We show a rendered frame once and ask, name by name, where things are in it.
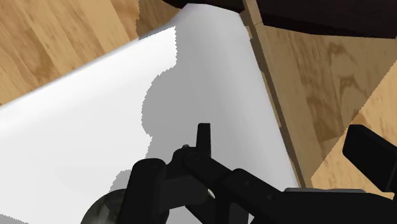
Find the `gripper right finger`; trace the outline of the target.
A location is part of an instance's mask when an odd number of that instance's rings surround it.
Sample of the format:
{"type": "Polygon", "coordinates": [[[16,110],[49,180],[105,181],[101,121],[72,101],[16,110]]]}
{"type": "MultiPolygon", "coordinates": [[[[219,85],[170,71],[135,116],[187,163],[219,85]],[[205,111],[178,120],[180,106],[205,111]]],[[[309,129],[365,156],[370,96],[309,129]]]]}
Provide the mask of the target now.
{"type": "Polygon", "coordinates": [[[342,154],[380,191],[397,199],[397,146],[364,125],[352,124],[342,154]]]}

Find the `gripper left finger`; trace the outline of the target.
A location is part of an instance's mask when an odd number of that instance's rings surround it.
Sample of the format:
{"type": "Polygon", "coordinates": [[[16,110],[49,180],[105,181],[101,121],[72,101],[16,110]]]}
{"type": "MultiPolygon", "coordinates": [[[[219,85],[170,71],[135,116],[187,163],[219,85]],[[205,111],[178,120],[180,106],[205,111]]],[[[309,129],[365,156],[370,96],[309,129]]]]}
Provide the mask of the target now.
{"type": "Polygon", "coordinates": [[[247,171],[215,161],[211,126],[200,123],[195,146],[182,146],[168,164],[159,158],[136,162],[127,187],[94,202],[81,224],[166,224],[179,207],[201,224],[281,224],[272,208],[278,193],[247,171]]]}

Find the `white table with wooden edge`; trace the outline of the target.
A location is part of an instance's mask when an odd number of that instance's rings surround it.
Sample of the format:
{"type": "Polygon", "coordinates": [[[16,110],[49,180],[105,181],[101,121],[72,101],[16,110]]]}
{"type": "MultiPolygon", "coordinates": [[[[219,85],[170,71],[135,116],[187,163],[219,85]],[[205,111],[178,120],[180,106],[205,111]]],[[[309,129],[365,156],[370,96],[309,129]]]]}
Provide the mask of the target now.
{"type": "Polygon", "coordinates": [[[167,24],[0,106],[0,224],[80,224],[143,158],[211,126],[212,157],[296,187],[240,15],[187,4],[167,24]]]}

